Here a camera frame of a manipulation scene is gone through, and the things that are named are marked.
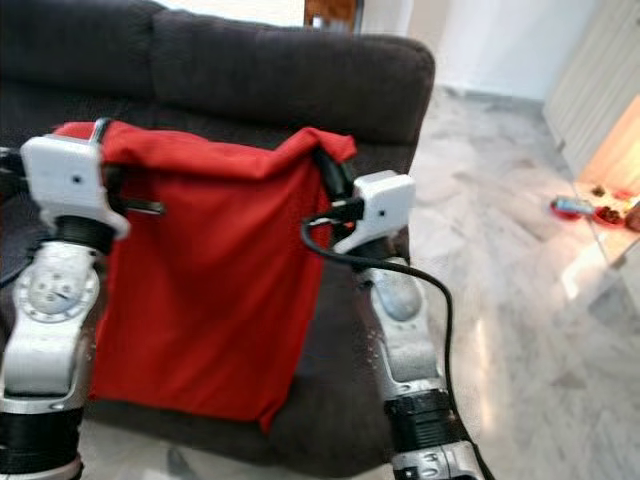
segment white radiator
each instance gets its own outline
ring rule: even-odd
[[[640,0],[603,0],[544,107],[576,177],[638,94]]]

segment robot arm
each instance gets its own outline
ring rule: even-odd
[[[316,253],[350,264],[358,303],[368,331],[370,361],[396,451],[397,480],[493,480],[457,412],[448,358],[438,368],[427,326],[427,298],[415,277],[435,284],[448,305],[447,348],[451,341],[452,299],[437,279],[410,268],[390,238],[409,221],[415,186],[407,175],[379,172],[359,177],[314,152],[333,208],[305,222],[302,238]],[[311,228],[334,225],[333,250],[316,245]]]
[[[0,397],[5,480],[81,476],[78,428],[91,383],[95,327],[106,306],[103,260],[129,230],[109,201],[117,200],[117,192],[102,182],[100,137],[107,126],[97,122],[89,141],[46,135],[29,140],[19,155],[8,153],[13,163],[22,158],[53,239],[40,246],[13,292],[16,323],[4,353]],[[16,165],[10,167],[16,173]]]

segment sofa backrest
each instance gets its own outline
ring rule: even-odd
[[[434,62],[394,37],[277,28],[146,0],[2,0],[0,144],[109,115],[272,147],[353,134],[364,170],[406,171]]]

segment red bag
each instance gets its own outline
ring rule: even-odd
[[[92,129],[56,133],[88,138]],[[322,276],[322,260],[299,239],[302,218],[329,207],[309,157],[317,146],[338,162],[355,154],[351,137],[313,128],[268,151],[111,125],[105,162],[147,169],[128,177],[124,195],[167,213],[131,212],[131,233],[110,257],[95,396],[268,430]],[[326,232],[316,240],[326,245]]]

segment black cable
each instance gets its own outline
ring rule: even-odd
[[[321,227],[325,225],[332,225],[334,221],[330,220],[328,217],[331,216],[331,212],[324,213],[320,215],[316,215],[314,217],[310,217],[302,222],[300,228],[300,236],[304,244],[317,253],[321,257],[324,257],[328,260],[331,260],[336,263],[341,263],[345,265],[361,267],[361,268],[377,268],[379,270],[389,270],[392,272],[403,273],[405,275],[410,275],[412,277],[419,278],[420,280],[424,280],[425,282],[430,283],[434,287],[436,287],[445,298],[447,304],[447,320],[446,320],[446,331],[445,331],[445,347],[444,347],[444,376],[445,382],[447,384],[447,389],[449,391],[449,401],[451,406],[451,411],[460,419],[460,424],[462,427],[463,435],[469,440],[471,445],[473,445],[473,449],[476,454],[476,458],[478,459],[478,464],[480,469],[482,470],[482,474],[485,476],[485,480],[495,480],[495,477],[489,470],[489,467],[485,463],[478,446],[473,442],[469,432],[467,431],[464,422],[462,421],[462,417],[460,416],[460,412],[458,411],[458,405],[456,402],[456,397],[453,389],[453,380],[451,377],[451,345],[453,340],[453,296],[451,292],[447,288],[447,286],[438,280],[436,277],[429,275],[422,270],[418,270],[417,268],[409,267],[407,265],[401,265],[393,262],[388,262],[384,260],[377,260],[373,258],[365,258],[365,257],[357,257],[355,255],[347,255],[343,253],[336,253],[332,250],[326,249],[318,245],[313,238],[311,237],[311,229],[315,227]]]
[[[16,272],[14,272],[11,275],[9,275],[8,277],[3,278],[0,281],[0,290],[5,288],[7,285],[11,285],[20,276],[20,274],[24,271],[25,268],[27,268],[27,267],[22,267],[22,268],[18,269]]]

